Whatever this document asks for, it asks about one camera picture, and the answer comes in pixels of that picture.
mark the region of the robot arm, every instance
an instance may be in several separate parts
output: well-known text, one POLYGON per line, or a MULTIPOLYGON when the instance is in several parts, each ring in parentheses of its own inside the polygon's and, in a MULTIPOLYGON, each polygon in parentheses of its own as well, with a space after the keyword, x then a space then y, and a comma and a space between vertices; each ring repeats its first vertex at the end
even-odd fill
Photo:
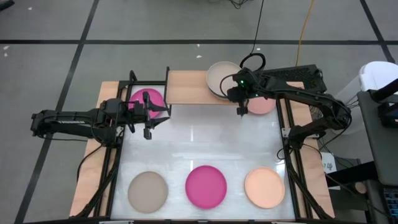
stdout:
POLYGON ((251 98, 264 97, 272 99, 286 98, 319 108, 323 117, 306 124, 296 125, 289 133, 289 145, 300 149, 306 137, 318 134, 326 129, 346 129, 351 123, 351 111, 344 103, 333 96, 311 90, 303 90, 286 84, 284 80, 270 77, 261 71, 252 72, 243 68, 232 79, 238 86, 227 90, 229 101, 239 103, 237 114, 248 113, 247 102, 251 98))
POLYGON ((87 138, 95 138, 105 146, 112 146, 116 140, 116 128, 127 125, 132 133, 134 124, 144 123, 144 137, 151 139, 150 129, 169 119, 151 119, 149 111, 167 111, 167 108, 154 105, 149 94, 144 92, 144 103, 132 102, 134 107, 128 109, 128 103, 114 98, 102 102, 99 108, 87 112, 64 112, 43 110, 32 115, 33 136, 43 138, 46 134, 65 133, 87 138))

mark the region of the tabletop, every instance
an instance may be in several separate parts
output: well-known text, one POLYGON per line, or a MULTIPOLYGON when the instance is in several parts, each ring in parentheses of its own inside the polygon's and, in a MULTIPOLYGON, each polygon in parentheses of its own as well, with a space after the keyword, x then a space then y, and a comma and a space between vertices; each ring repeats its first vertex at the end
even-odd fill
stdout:
MULTIPOLYGON (((303 87, 302 83, 289 83, 289 85, 303 87)), ((97 106, 99 106, 99 104, 103 100, 116 97, 117 87, 118 82, 103 82, 101 86, 101 91, 99 93, 97 106)), ((281 104, 284 114, 285 126, 288 127, 289 122, 287 121, 287 111, 285 109, 285 104, 283 100, 281 101, 281 104)), ((310 115, 310 110, 307 105, 303 105, 297 102, 291 102, 291 106, 295 124, 304 125, 311 122, 312 119, 310 115)), ((314 139, 306 139, 305 144, 318 148, 317 141, 314 139)), ((98 146, 99 144, 95 142, 95 140, 89 139, 85 155, 90 153, 98 146)), ((320 159, 319 153, 308 146, 304 146, 301 150, 301 157, 303 161, 303 169, 308 190, 314 196, 317 202, 323 207, 323 209, 329 215, 334 217, 330 195, 323 173, 323 164, 322 160, 320 159)), ((91 196, 98 188, 98 180, 100 179, 101 175, 103 159, 104 150, 94 154, 82 165, 81 175, 76 187, 75 197, 73 199, 70 215, 77 214, 86 205, 86 203, 90 200, 91 196)), ((302 194, 300 193, 298 188, 297 192, 300 216, 305 217, 302 194)), ((108 191, 106 191, 103 195, 103 199, 105 200, 103 200, 104 206, 101 207, 100 215, 105 214, 105 205, 107 202, 107 198, 108 191)))

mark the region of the beige bowl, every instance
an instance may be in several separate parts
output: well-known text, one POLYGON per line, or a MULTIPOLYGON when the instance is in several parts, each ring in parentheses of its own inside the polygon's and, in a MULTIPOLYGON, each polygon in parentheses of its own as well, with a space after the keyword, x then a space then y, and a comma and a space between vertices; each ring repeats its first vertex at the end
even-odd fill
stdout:
MULTIPOLYGON (((239 65, 236 65, 232 62, 217 62, 212 65, 207 71, 206 76, 207 86, 212 94, 225 99, 226 97, 222 94, 220 90, 220 82, 224 77, 235 74, 240 71, 240 69, 241 67, 239 67, 239 65)), ((229 77, 224 80, 221 87, 226 94, 227 90, 237 85, 238 84, 232 80, 232 77, 229 77)))

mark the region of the cable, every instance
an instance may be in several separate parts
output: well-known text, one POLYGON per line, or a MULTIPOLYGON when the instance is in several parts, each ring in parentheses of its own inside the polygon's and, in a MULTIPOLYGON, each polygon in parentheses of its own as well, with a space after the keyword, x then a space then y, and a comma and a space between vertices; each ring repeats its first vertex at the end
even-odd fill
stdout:
POLYGON ((351 103, 347 103, 346 106, 351 106, 351 105, 353 105, 353 104, 356 103, 356 102, 358 102, 358 100, 356 100, 356 101, 354 101, 354 102, 351 102, 351 103))
POLYGON ((320 141, 319 141, 319 143, 322 145, 321 149, 325 149, 327 152, 329 152, 329 153, 335 158, 335 160, 336 160, 340 165, 342 165, 343 167, 345 167, 345 168, 347 168, 347 169, 349 168, 348 166, 342 164, 342 163, 339 161, 339 159, 346 161, 346 162, 349 163, 352 167, 355 166, 355 165, 352 164, 349 160, 334 155, 334 154, 326 147, 326 145, 325 145, 324 143, 322 143, 322 142, 320 142, 320 141))
POLYGON ((235 9, 240 9, 242 7, 242 5, 246 2, 248 2, 249 0, 241 0, 240 2, 235 2, 233 0, 229 0, 231 2, 231 4, 235 7, 235 9))
POLYGON ((55 138, 47 138, 47 137, 40 137, 41 139, 48 139, 48 140, 56 140, 56 141, 81 141, 81 142, 87 142, 87 140, 82 140, 82 139, 55 139, 55 138))
POLYGON ((221 82, 220 82, 220 91, 221 91, 221 93, 227 98, 228 96, 224 93, 224 91, 223 91, 223 89, 222 89, 222 84, 223 84, 223 82, 224 82, 224 80, 226 80, 227 78, 229 78, 229 77, 231 77, 231 76, 233 76, 233 75, 235 75, 235 74, 231 74, 231 75, 227 75, 227 76, 225 76, 222 80, 221 80, 221 82))
MULTIPOLYGON (((320 152, 317 148, 315 148, 315 147, 313 147, 313 146, 310 146, 310 145, 308 145, 308 144, 303 144, 303 145, 304 145, 304 146, 308 146, 308 147, 310 147, 310 148, 316 150, 316 151, 319 153, 319 156, 320 156, 321 159, 322 159, 322 154, 321 154, 321 152, 320 152)), ((279 160, 284 160, 284 159, 285 159, 285 158, 280 158, 280 157, 279 157, 279 153, 280 153, 282 150, 283 150, 283 148, 282 148, 282 149, 279 149, 278 152, 276 153, 276 157, 277 157, 279 160)), ((290 149, 289 149, 289 155, 291 155, 292 152, 293 152, 293 149, 290 148, 290 149)))
POLYGON ((321 157, 321 160, 322 160, 322 153, 319 151, 319 149, 317 149, 317 148, 315 148, 315 147, 313 147, 313 146, 307 145, 307 144, 303 144, 303 145, 304 145, 304 146, 308 146, 308 147, 310 147, 310 148, 316 150, 316 151, 319 153, 319 156, 321 157))
MULTIPOLYGON (((330 177, 327 173, 325 173, 325 176, 326 176, 327 178, 329 178, 331 181, 333 181, 334 183, 338 184, 340 187, 344 188, 346 191, 348 191, 349 193, 351 193, 351 194, 354 195, 355 197, 359 197, 359 198, 363 199, 362 196, 356 194, 356 193, 353 192, 351 189, 349 189, 349 188, 347 188, 346 186, 344 186, 344 184, 339 183, 337 180, 335 180, 335 179, 333 179, 332 177, 330 177)), ((371 205, 370 202, 369 202, 368 200, 365 199, 364 201, 365 201, 365 203, 366 203, 368 206, 370 206, 373 210, 379 212, 381 215, 384 215, 384 216, 387 217, 387 218, 390 218, 390 219, 392 220, 393 223, 396 222, 396 219, 395 219, 394 217, 390 216, 390 215, 387 214, 386 212, 383 212, 382 210, 380 210, 380 209, 376 208, 375 206, 371 205)))
POLYGON ((301 30, 300 40, 298 41, 298 47, 297 47, 296 67, 299 64, 299 55, 300 55, 301 41, 303 39, 305 27, 307 26, 308 18, 310 18, 310 14, 311 14, 311 10, 312 10, 314 2, 315 2, 315 0, 311 0, 310 9, 308 10, 308 14, 307 14, 307 16, 305 18, 305 21, 304 21, 303 29, 301 30))
POLYGON ((335 137, 333 137, 331 140, 329 140, 329 141, 327 141, 326 143, 324 143, 324 145, 323 145, 321 148, 319 148, 320 151, 321 151, 324 147, 326 147, 327 144, 331 143, 333 140, 335 140, 336 138, 338 138, 339 136, 341 136, 341 135, 348 129, 348 127, 351 125, 351 122, 353 121, 353 117, 351 116, 351 113, 350 113, 345 107, 343 107, 343 108, 344 108, 344 110, 346 110, 346 112, 349 114, 349 122, 348 122, 347 127, 345 127, 344 130, 342 130, 340 133, 338 133, 338 134, 337 134, 335 137))
POLYGON ((256 36, 254 37, 253 48, 251 49, 250 55, 253 53, 254 48, 256 46, 257 34, 259 33, 259 26, 260 26, 260 20, 261 20, 261 14, 262 14, 262 6, 263 5, 264 5, 264 0, 262 0, 262 2, 261 2, 260 16, 259 16, 259 21, 257 22, 256 36))
POLYGON ((91 153, 89 153, 87 156, 85 156, 79 166, 77 167, 77 175, 76 175, 76 182, 79 181, 79 175, 80 175, 80 169, 81 169, 81 165, 83 165, 83 163, 86 161, 87 158, 89 158, 91 155, 93 155, 96 151, 98 151, 99 149, 101 149, 102 145, 98 146, 98 148, 94 149, 94 151, 92 151, 91 153))
POLYGON ((353 108, 355 108, 355 107, 359 107, 359 104, 352 105, 352 106, 348 106, 349 109, 353 109, 353 108))

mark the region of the metal bracket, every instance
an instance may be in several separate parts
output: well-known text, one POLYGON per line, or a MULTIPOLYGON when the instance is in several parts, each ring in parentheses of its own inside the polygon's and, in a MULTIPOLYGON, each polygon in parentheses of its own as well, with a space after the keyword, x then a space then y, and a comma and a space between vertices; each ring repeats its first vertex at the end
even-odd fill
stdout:
MULTIPOLYGON (((282 137, 283 138, 287 138, 289 136, 289 133, 290 133, 290 128, 282 128, 282 137)), ((307 138, 318 139, 319 134, 313 134, 313 135, 308 136, 307 138)))

